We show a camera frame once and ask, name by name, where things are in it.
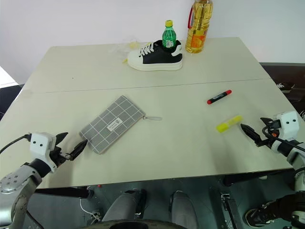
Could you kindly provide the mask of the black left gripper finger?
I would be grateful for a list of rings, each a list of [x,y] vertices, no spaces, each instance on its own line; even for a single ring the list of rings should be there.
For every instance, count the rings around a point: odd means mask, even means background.
[[[83,150],[84,148],[86,147],[88,143],[88,140],[84,140],[80,143],[78,143],[74,149],[69,153],[69,160],[70,161],[73,161]]]
[[[68,132],[57,134],[55,145],[57,146],[66,137],[67,134]]]

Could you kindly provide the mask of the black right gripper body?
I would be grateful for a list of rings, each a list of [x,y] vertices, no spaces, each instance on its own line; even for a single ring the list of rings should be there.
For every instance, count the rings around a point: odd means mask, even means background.
[[[263,135],[266,137],[265,140],[262,140],[260,143],[256,144],[257,147],[267,146],[272,147],[272,144],[275,142],[276,138],[279,137],[279,128],[281,127],[280,121],[272,120],[271,123],[265,125],[262,129]]]

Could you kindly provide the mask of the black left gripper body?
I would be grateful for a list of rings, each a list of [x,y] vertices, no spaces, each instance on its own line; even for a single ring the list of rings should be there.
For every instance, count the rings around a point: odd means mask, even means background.
[[[60,147],[55,146],[55,148],[52,151],[50,151],[50,158],[52,162],[56,165],[56,167],[59,167],[66,160],[70,160],[71,155],[67,153],[63,153]]]

